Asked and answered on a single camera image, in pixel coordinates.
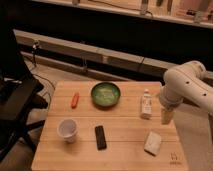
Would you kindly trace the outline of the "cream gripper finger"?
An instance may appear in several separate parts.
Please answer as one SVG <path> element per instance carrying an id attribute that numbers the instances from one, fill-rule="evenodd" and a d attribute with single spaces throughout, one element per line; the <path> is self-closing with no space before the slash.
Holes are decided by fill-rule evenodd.
<path id="1" fill-rule="evenodd" d="M 172 109 L 163 108 L 161 111 L 161 122 L 163 124 L 169 124 L 173 118 L 174 112 Z"/>

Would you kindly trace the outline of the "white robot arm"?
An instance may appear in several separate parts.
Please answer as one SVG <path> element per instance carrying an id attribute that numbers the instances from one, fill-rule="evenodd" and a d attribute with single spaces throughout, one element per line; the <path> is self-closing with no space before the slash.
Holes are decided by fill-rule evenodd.
<path id="1" fill-rule="evenodd" d="M 161 122 L 169 124 L 174 109 L 186 98 L 213 117 L 213 87 L 203 81 L 205 66 L 199 61 L 189 61 L 169 68 L 163 76 L 159 101 L 163 106 Z"/>

